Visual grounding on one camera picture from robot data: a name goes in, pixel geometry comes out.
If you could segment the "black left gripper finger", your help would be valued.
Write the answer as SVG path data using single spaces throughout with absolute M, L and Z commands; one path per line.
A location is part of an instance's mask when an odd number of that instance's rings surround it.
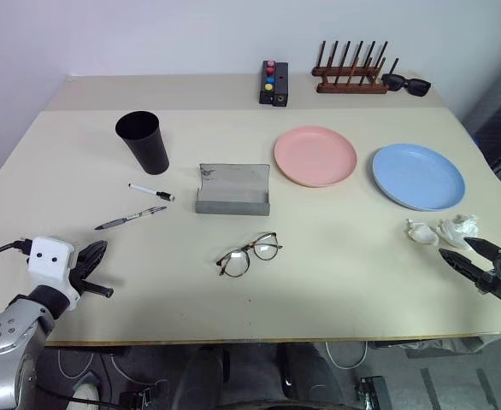
M 95 270 L 100 264 L 107 247 L 108 242 L 100 240 L 91 243 L 81 251 L 82 276 L 89 276 Z
M 82 282 L 82 290 L 84 292 L 92 293 L 99 296 L 104 296 L 106 298 L 110 298 L 114 294 L 114 290 L 112 288 L 107 288 L 102 285 L 93 284 L 86 280 Z

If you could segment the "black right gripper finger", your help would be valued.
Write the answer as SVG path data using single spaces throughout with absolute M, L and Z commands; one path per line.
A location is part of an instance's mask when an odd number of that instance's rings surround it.
M 501 248 L 486 239 L 478 237 L 465 237 L 464 241 L 479 255 L 485 257 L 491 262 L 494 262 L 498 256 Z
M 486 272 L 475 266 L 470 259 L 448 249 L 439 249 L 443 260 L 456 272 L 463 275 L 473 283 L 486 283 Z

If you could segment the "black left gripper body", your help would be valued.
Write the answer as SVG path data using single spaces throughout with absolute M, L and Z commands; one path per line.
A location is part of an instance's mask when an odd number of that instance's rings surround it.
M 92 265 L 92 256 L 89 249 L 83 249 L 79 252 L 74 268 L 68 275 L 69 283 L 81 296 L 85 291 L 84 280 L 89 276 Z

